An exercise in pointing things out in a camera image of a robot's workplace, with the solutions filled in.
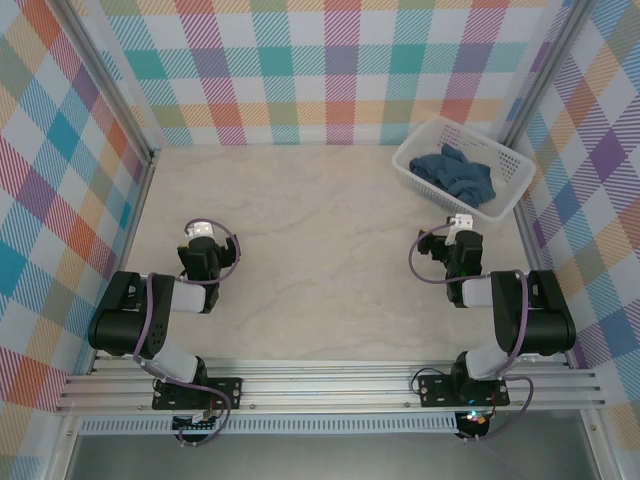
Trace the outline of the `white plastic basket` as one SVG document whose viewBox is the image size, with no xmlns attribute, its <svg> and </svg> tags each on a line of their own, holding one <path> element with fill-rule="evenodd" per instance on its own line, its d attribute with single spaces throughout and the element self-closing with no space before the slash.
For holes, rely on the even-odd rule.
<svg viewBox="0 0 640 480">
<path fill-rule="evenodd" d="M 490 168 L 496 193 L 493 200 L 473 208 L 410 172 L 412 159 L 438 153 L 445 144 Z M 397 148 L 391 163 L 400 178 L 422 197 L 449 213 L 468 213 L 486 224 L 497 224 L 512 212 L 536 173 L 531 159 L 444 117 L 419 125 Z"/>
</svg>

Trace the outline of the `blue t-shirt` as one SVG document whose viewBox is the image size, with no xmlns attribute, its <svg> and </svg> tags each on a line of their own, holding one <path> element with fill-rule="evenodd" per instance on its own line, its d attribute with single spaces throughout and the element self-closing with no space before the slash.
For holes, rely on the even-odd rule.
<svg viewBox="0 0 640 480">
<path fill-rule="evenodd" d="M 413 158 L 409 171 L 472 208 L 495 199 L 489 166 L 471 162 L 449 144 L 439 153 Z"/>
</svg>

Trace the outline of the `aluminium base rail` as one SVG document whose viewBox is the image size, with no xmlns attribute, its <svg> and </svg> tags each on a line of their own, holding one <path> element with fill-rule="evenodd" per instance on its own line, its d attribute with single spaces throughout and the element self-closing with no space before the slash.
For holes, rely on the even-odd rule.
<svg viewBox="0 0 640 480">
<path fill-rule="evenodd" d="M 420 408 L 409 385 L 418 370 L 445 370 L 443 361 L 207 359 L 212 377 L 242 380 L 239 411 L 257 413 L 400 413 Z M 601 409 L 606 396 L 591 370 L 572 369 L 560 356 L 521 363 L 506 382 L 509 410 Z M 152 378 L 132 361 L 100 355 L 90 373 L 67 379 L 60 414 L 151 412 Z"/>
</svg>

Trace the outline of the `aluminium frame post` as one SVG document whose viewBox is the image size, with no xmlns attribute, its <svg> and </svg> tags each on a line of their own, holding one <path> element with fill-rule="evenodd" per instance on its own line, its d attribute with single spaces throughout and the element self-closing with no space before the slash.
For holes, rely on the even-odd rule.
<svg viewBox="0 0 640 480">
<path fill-rule="evenodd" d="M 513 148 L 556 78 L 598 0 L 548 0 L 505 97 L 504 119 L 492 127 L 499 143 Z"/>
<path fill-rule="evenodd" d="M 132 142 L 136 153 L 147 165 L 152 165 L 154 163 L 154 149 L 145 139 L 142 129 L 80 20 L 80 16 L 69 0 L 46 0 L 46 3 L 77 50 L 98 90 L 105 96 L 115 117 Z"/>
</svg>

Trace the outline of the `aluminium table side rail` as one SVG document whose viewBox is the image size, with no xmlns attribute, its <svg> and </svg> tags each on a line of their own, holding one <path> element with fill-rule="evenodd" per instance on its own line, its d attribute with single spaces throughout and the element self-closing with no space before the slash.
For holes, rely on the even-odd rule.
<svg viewBox="0 0 640 480">
<path fill-rule="evenodd" d="M 542 260 L 533 227 L 527 221 L 522 202 L 517 204 L 514 215 L 533 281 L 528 287 L 528 291 L 533 294 L 533 308 L 530 310 L 533 317 L 527 326 L 524 345 L 532 346 L 534 352 L 542 356 L 566 354 L 576 341 L 573 318 L 555 273 L 547 269 Z"/>
</svg>

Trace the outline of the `small electronics board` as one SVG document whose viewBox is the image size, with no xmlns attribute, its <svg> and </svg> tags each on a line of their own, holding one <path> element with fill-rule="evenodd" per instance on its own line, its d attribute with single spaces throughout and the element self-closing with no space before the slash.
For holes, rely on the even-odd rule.
<svg viewBox="0 0 640 480">
<path fill-rule="evenodd" d="M 205 416 L 204 414 L 195 415 L 176 415 L 172 418 L 171 429 L 178 433 L 180 430 L 185 432 L 211 433 L 217 428 L 218 417 L 215 415 Z"/>
<path fill-rule="evenodd" d="M 457 425 L 459 430 L 466 431 L 487 431 L 490 426 L 490 420 L 493 413 L 490 411 L 476 411 L 459 413 L 457 415 Z"/>
</svg>

